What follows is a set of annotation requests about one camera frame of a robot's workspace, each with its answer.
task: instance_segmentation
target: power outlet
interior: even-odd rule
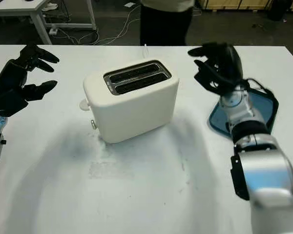
[[[58,33],[58,29],[57,28],[51,28],[49,31],[49,35],[55,36]]]

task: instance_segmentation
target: white shirt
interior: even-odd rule
[[[194,0],[141,0],[143,6],[160,11],[183,12],[194,6]]]

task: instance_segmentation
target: toaster slot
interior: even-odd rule
[[[139,68],[136,68],[133,70],[123,72],[123,73],[112,75],[112,76],[110,76],[109,79],[112,83],[115,84],[115,83],[119,83],[121,81],[128,80],[128,79],[131,79],[134,77],[138,77],[138,76],[141,76],[144,74],[157,72],[159,70],[160,70],[159,66],[153,63],[153,64],[149,64],[147,66],[139,67]]]
[[[115,91],[118,94],[125,94],[133,90],[141,89],[156,83],[159,83],[161,81],[164,81],[168,79],[168,77],[164,73],[157,73],[154,75],[151,75],[149,77],[146,77],[144,79],[135,80],[130,83],[122,84],[115,87]]]

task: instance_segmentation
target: table surface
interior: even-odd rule
[[[48,0],[3,0],[0,2],[0,12],[12,11],[36,11]]]
[[[190,47],[42,46],[60,58],[27,83],[57,87],[9,118],[0,159],[0,234],[251,234],[249,203],[234,194],[230,139],[207,125],[218,97],[193,78]],[[22,46],[0,45],[0,71]],[[285,47],[237,46],[244,76],[270,87],[273,129],[293,164],[293,56]],[[180,78],[170,124],[106,144],[79,109],[96,70],[158,58]]]

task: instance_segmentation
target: black pants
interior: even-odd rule
[[[141,5],[141,45],[186,45],[192,8],[184,12],[158,11]]]

